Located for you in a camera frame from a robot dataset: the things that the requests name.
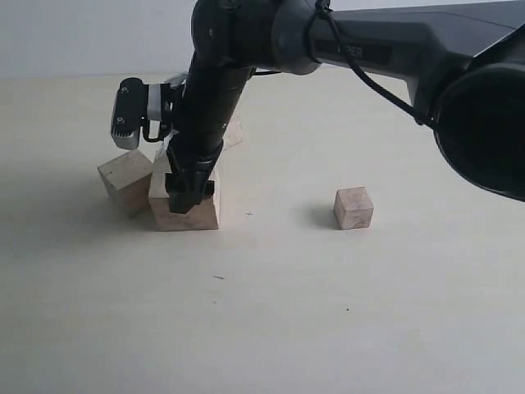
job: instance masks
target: robotic arm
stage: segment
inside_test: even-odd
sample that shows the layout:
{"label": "robotic arm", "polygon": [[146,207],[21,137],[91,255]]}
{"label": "robotic arm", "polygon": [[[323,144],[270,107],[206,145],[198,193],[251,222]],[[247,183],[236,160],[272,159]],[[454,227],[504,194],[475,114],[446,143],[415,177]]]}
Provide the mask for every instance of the robotic arm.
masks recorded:
{"label": "robotic arm", "polygon": [[[198,0],[194,55],[171,83],[124,80],[112,137],[136,149],[142,131],[171,135],[170,209],[213,193],[211,175],[240,95],[258,68],[305,76],[352,69],[420,125],[445,159],[485,190],[525,201],[525,2],[332,11],[327,0]],[[405,80],[405,103],[367,73]],[[149,121],[159,121],[149,137]]]}

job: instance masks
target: white wall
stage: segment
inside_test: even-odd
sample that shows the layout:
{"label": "white wall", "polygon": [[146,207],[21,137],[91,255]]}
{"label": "white wall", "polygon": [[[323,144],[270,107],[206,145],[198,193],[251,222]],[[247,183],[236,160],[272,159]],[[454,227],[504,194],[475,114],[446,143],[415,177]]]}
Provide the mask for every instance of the white wall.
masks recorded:
{"label": "white wall", "polygon": [[[0,78],[185,70],[194,0],[2,0]],[[335,0],[334,9],[475,0]]]}

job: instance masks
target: white table surface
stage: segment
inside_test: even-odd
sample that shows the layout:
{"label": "white table surface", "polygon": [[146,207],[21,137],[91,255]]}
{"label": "white table surface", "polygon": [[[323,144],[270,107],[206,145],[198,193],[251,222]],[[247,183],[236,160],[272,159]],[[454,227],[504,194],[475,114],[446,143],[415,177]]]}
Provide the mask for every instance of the white table surface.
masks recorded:
{"label": "white table surface", "polygon": [[[327,68],[252,80],[221,230],[157,233],[96,171],[122,78],[0,81],[1,393],[523,392],[525,204]],[[338,231],[355,186],[372,227]]]}

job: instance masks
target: wooden block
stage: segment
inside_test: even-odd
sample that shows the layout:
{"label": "wooden block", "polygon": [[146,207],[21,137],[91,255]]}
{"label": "wooden block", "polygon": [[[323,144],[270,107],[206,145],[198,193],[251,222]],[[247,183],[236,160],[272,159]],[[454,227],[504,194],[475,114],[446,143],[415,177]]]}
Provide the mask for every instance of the wooden block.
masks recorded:
{"label": "wooden block", "polygon": [[149,206],[152,170],[151,161],[138,150],[124,153],[98,167],[109,197],[130,218]]}
{"label": "wooden block", "polygon": [[207,197],[200,205],[193,207],[187,214],[170,212],[169,195],[165,188],[165,175],[171,173],[166,156],[166,144],[157,152],[153,162],[153,175],[149,187],[149,204],[157,221],[159,231],[198,231],[217,230],[220,214],[220,181],[217,168],[210,179],[215,181],[215,194]]}
{"label": "wooden block", "polygon": [[338,190],[334,211],[341,230],[370,227],[374,206],[364,187]]}
{"label": "wooden block", "polygon": [[240,121],[240,117],[233,116],[226,132],[224,133],[224,147],[222,150],[227,150],[241,142],[243,142],[243,125]]}

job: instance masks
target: black robotic arm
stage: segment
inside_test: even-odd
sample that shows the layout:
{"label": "black robotic arm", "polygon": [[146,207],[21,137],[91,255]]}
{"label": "black robotic arm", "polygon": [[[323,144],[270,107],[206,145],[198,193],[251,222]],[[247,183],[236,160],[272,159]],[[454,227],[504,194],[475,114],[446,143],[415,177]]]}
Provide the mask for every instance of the black robotic arm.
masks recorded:
{"label": "black robotic arm", "polygon": [[[525,200],[525,2],[331,11],[323,0],[198,0],[194,55],[179,84],[124,80],[112,136],[136,149],[149,120],[171,132],[171,211],[213,192],[208,180],[240,95],[258,68],[299,76],[322,63],[431,127],[449,164],[483,189]],[[367,72],[407,82],[404,103]]]}

